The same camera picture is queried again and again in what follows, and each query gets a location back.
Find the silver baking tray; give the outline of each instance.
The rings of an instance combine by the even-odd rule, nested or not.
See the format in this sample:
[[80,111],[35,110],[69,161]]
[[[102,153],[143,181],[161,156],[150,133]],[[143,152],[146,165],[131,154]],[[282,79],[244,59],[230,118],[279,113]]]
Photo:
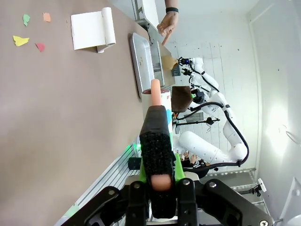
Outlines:
[[155,78],[151,61],[150,44],[144,37],[133,33],[130,38],[130,47],[139,96],[144,90],[151,88],[151,80]]

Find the black wristband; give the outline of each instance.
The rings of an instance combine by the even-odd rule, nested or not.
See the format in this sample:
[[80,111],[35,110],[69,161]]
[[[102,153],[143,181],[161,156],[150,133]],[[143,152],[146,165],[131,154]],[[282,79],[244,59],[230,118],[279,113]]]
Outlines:
[[177,12],[177,13],[179,13],[179,9],[175,8],[175,7],[168,7],[168,8],[166,8],[166,13],[168,13],[168,12]]

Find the paper sheet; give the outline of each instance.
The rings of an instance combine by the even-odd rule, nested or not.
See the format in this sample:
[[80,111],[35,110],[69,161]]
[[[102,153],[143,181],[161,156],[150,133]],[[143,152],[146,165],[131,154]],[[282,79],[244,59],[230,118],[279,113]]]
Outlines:
[[44,44],[42,43],[36,43],[37,48],[39,49],[40,52],[43,52],[45,49]]
[[43,13],[44,21],[51,22],[51,17],[49,13]]
[[74,50],[97,46],[101,51],[116,43],[109,7],[99,12],[72,15],[71,28]]
[[30,20],[30,16],[29,16],[28,14],[24,14],[24,15],[23,15],[23,24],[24,24],[25,26],[28,25],[29,20]]
[[15,41],[16,46],[24,45],[24,44],[28,43],[28,41],[29,41],[29,38],[21,38],[19,36],[14,36],[14,35],[13,35],[13,39]]

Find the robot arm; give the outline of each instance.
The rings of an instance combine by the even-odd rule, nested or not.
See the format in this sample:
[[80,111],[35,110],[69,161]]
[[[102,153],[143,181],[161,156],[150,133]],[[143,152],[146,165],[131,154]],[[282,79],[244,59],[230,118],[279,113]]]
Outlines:
[[[227,122],[223,127],[223,134],[226,139],[231,144],[230,150],[220,150],[219,148],[215,147],[214,145],[210,144],[209,142],[205,141],[198,135],[194,134],[191,131],[186,131],[180,135],[179,138],[175,137],[174,141],[176,148],[182,147],[200,158],[204,159],[206,162],[210,164],[216,163],[223,163],[223,162],[230,162],[236,163],[246,158],[248,155],[248,148],[246,143],[243,141],[243,136],[239,134],[239,130],[237,129],[237,122],[236,117],[228,104],[225,96],[218,91],[218,83],[214,78],[208,75],[202,68],[203,66],[203,59],[202,58],[192,58],[192,59],[182,59],[182,64],[190,65],[194,72],[191,73],[192,77],[192,86],[204,84],[203,81],[210,84],[210,91],[207,95],[208,98],[204,99],[203,103],[218,103],[223,108],[222,110],[227,114]],[[203,103],[194,103],[190,105],[192,107],[192,111],[202,110],[206,114],[213,115],[213,113],[219,108],[220,106],[217,105],[207,105],[200,108]]]

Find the screw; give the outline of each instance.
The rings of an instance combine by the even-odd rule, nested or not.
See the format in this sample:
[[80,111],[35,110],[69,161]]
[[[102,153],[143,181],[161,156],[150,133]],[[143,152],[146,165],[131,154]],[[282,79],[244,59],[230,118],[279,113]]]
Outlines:
[[209,183],[209,186],[210,186],[211,188],[214,188],[214,187],[216,187],[216,183],[215,183],[215,182],[210,182],[210,183]]
[[190,183],[189,180],[183,180],[184,185],[188,185],[189,183]]
[[268,222],[266,220],[262,220],[260,222],[260,226],[269,226]]
[[140,187],[140,184],[138,184],[138,183],[134,184],[134,188],[139,188],[139,187]]

